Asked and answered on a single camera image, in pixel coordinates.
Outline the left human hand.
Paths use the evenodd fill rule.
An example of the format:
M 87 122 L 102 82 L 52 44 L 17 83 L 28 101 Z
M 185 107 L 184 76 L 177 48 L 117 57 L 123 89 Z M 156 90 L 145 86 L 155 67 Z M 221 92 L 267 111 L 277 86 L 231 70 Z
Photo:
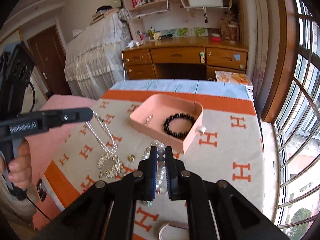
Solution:
M 30 146 L 26 139 L 18 147 L 18 157 L 9 163 L 8 178 L 20 189 L 27 189 L 32 181 Z

